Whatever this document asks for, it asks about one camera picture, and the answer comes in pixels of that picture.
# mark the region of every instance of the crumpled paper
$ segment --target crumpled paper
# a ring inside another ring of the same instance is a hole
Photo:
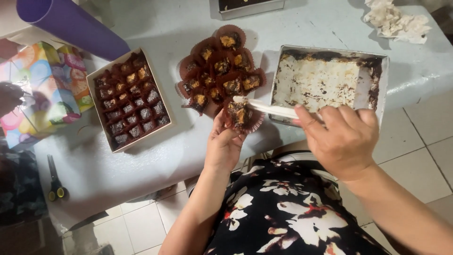
[[[393,0],[365,0],[371,11],[363,20],[373,24],[380,37],[424,44],[427,39],[426,33],[431,29],[425,25],[428,18],[425,15],[403,14],[392,2]]]

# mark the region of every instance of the metal baking tray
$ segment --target metal baking tray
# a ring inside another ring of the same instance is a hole
[[[231,20],[271,10],[283,9],[285,0],[272,0],[231,10],[219,10],[222,20]]]
[[[390,58],[360,51],[283,45],[270,105],[304,105],[316,113],[326,105],[374,109],[381,126]],[[272,121],[295,126],[269,114]]]

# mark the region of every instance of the woman's right hand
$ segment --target woman's right hand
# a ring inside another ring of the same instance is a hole
[[[376,164],[371,155],[379,139],[379,124],[373,110],[325,106],[319,111],[323,127],[302,105],[294,109],[299,119],[293,122],[304,129],[308,147],[335,177],[357,180]]]

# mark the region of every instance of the black and white floral dress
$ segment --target black and white floral dress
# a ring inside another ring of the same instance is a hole
[[[205,255],[389,254],[343,206],[308,151],[256,160],[226,189]]]

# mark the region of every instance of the box of brownies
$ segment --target box of brownies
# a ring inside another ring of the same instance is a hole
[[[153,64],[142,48],[93,72],[87,81],[113,153],[176,124]]]

